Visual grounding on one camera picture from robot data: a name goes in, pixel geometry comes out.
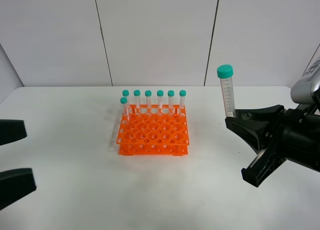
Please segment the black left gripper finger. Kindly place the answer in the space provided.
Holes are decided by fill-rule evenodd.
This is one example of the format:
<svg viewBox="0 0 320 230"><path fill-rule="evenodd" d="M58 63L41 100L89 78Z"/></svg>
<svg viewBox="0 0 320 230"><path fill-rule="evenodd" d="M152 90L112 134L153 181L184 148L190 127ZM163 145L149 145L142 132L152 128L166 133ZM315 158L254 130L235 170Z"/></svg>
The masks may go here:
<svg viewBox="0 0 320 230"><path fill-rule="evenodd" d="M27 137L24 120L0 120L0 145L6 145Z"/></svg>

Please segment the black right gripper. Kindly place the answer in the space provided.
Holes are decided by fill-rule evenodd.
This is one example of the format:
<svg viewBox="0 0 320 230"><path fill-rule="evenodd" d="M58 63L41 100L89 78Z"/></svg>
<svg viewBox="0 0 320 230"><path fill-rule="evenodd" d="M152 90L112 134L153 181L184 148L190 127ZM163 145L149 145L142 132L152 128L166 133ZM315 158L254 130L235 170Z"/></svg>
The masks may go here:
<svg viewBox="0 0 320 230"><path fill-rule="evenodd" d="M282 105L236 109L236 118L225 118L226 127L257 154L241 170L243 180L255 187L287 160L320 171L320 116L301 109L282 114L284 109Z"/></svg>

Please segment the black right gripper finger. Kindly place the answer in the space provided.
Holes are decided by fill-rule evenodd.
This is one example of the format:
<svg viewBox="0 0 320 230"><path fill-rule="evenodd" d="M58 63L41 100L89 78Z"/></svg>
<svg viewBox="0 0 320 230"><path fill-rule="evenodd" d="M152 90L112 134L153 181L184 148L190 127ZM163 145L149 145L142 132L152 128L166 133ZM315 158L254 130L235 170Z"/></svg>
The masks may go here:
<svg viewBox="0 0 320 230"><path fill-rule="evenodd" d="M31 168L0 173L0 209L8 207L37 189Z"/></svg>

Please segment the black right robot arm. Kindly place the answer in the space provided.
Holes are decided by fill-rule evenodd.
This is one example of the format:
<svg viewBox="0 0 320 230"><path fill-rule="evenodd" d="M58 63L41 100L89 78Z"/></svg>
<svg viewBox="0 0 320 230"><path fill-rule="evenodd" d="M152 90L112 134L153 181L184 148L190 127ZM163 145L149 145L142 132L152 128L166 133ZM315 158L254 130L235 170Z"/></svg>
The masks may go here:
<svg viewBox="0 0 320 230"><path fill-rule="evenodd" d="M320 58L290 91L299 104L285 111L282 105L262 109L235 109L226 112L225 124L257 154L248 168L241 170L249 184L259 185L282 163L290 160L320 172ZM23 120L0 120L0 145L27 137ZM0 210L37 189L32 168L0 173Z"/></svg>

